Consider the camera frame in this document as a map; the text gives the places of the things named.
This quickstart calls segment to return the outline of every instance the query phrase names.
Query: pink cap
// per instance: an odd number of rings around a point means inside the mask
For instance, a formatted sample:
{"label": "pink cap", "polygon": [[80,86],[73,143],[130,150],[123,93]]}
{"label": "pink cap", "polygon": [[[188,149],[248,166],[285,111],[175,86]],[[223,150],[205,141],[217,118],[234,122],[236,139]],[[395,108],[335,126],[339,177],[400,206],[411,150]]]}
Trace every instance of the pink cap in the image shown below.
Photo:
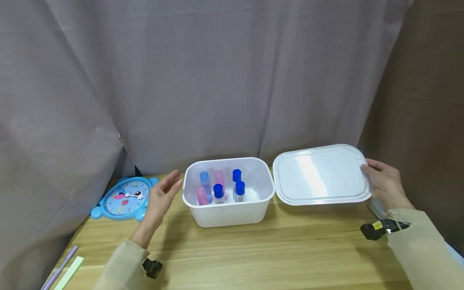
{"label": "pink cap", "polygon": [[208,205],[208,198],[206,197],[206,190],[203,185],[197,186],[197,200],[201,206]]}
{"label": "pink cap", "polygon": [[216,184],[220,184],[224,187],[224,172],[222,172],[222,170],[215,171],[214,178],[216,179]]}

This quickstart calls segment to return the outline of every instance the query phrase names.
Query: purple straw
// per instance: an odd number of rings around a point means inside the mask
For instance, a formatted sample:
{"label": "purple straw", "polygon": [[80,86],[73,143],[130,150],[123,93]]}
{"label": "purple straw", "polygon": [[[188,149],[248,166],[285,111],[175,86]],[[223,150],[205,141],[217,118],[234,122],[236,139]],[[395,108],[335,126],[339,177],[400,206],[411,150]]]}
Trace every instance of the purple straw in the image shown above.
{"label": "purple straw", "polygon": [[69,262],[69,260],[71,260],[72,256],[74,256],[74,254],[76,253],[77,248],[78,248],[78,246],[74,246],[72,248],[71,252],[66,256],[66,259],[64,259],[64,261],[61,263],[61,266],[58,268],[58,270],[55,272],[55,274],[53,274],[53,276],[50,278],[50,280],[48,280],[47,284],[45,285],[44,288],[42,288],[42,290],[49,290],[50,289],[50,287],[53,285],[55,280],[58,278],[59,274],[63,271],[64,266],[66,266],[66,264]]}

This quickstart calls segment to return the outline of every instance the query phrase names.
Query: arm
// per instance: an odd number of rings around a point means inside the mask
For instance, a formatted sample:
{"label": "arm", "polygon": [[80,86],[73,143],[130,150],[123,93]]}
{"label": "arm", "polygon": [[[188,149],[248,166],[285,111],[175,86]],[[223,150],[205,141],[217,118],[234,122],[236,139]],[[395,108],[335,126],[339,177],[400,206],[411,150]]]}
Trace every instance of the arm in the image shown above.
{"label": "arm", "polygon": [[149,255],[151,238],[161,225],[172,200],[182,186],[178,170],[171,172],[150,190],[148,208],[142,222],[130,237],[122,242],[110,257],[94,290],[152,289],[151,278],[145,276],[142,263]]}
{"label": "arm", "polygon": [[374,186],[388,217],[411,223],[405,230],[388,235],[388,245],[403,266],[415,290],[462,290],[464,270],[453,259],[445,241],[425,212],[415,209],[401,185],[400,172],[379,161],[367,159],[361,167]]}
{"label": "arm", "polygon": [[408,229],[388,235],[388,245],[414,289],[464,289],[464,269],[450,255],[425,212],[391,209],[388,216],[411,223]]}

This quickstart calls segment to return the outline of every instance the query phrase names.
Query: clock hand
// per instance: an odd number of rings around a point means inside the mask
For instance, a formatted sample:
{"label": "clock hand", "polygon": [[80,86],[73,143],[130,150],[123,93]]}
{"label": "clock hand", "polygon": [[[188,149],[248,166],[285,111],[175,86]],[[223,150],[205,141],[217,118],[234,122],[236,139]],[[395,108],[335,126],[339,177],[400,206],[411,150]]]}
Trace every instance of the clock hand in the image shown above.
{"label": "clock hand", "polygon": [[134,195],[134,194],[128,194],[128,193],[126,193],[126,197],[129,197],[129,196],[130,196],[130,197],[136,197],[136,198],[139,199],[139,200],[146,198],[146,196],[143,196],[143,195],[141,195],[141,194],[140,194],[140,195]]}

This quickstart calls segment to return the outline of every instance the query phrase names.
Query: white plastic container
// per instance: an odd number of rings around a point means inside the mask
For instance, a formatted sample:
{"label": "white plastic container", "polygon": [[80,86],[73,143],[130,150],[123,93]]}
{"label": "white plastic container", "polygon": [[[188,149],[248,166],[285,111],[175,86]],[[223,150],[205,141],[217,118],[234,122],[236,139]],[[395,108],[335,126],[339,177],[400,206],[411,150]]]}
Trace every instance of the white plastic container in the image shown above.
{"label": "white plastic container", "polygon": [[[242,171],[245,183],[243,202],[233,200],[234,182],[232,171]],[[200,184],[200,172],[206,170],[210,176],[211,188],[215,184],[214,171],[222,170],[225,176],[226,201],[199,206],[196,187]],[[244,157],[199,161],[187,168],[184,178],[182,199],[190,208],[195,222],[201,227],[235,226],[255,224],[263,220],[269,201],[274,195],[274,181],[267,164],[259,158]]]}
{"label": "white plastic container", "polygon": [[366,164],[346,144],[285,152],[272,164],[277,196],[292,206],[361,202],[371,197]]}

